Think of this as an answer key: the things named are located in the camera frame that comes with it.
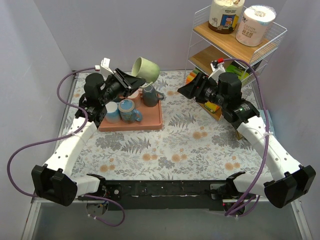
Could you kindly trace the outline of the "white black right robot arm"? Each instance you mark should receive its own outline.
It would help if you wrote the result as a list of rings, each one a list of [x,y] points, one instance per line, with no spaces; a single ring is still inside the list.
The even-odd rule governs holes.
[[[261,170],[254,175],[233,174],[216,191],[218,194],[227,194],[232,199],[259,195],[273,206],[283,208],[309,191],[316,171],[311,165],[303,166],[278,142],[268,129],[268,119],[262,118],[255,106],[242,97],[242,83],[235,73],[224,72],[214,80],[200,72],[177,91],[198,103],[218,105],[224,119],[251,144],[262,158],[262,166],[271,173],[272,180],[264,180]]]

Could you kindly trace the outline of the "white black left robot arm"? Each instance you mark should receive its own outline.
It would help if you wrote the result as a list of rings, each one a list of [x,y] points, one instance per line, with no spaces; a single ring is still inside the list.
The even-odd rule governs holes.
[[[104,178],[88,174],[72,179],[74,164],[89,138],[97,131],[107,113],[106,104],[115,98],[132,95],[147,81],[116,69],[109,75],[91,73],[85,78],[84,94],[64,140],[43,164],[35,165],[31,177],[35,193],[43,199],[69,206],[76,197],[90,194],[95,200],[106,196]]]

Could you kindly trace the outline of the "green ceramic mug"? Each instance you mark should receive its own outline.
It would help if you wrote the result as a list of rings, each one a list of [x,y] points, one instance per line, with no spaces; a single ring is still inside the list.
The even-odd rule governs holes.
[[[141,88],[146,88],[158,80],[160,67],[148,59],[138,57],[132,66],[131,75],[145,79],[146,83]]]

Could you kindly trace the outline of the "blue butterfly mug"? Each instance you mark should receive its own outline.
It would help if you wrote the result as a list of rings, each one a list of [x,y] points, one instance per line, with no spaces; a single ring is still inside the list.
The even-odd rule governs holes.
[[[127,124],[141,122],[143,120],[143,115],[136,109],[135,103],[131,99],[122,100],[118,104],[118,110],[121,119]]]

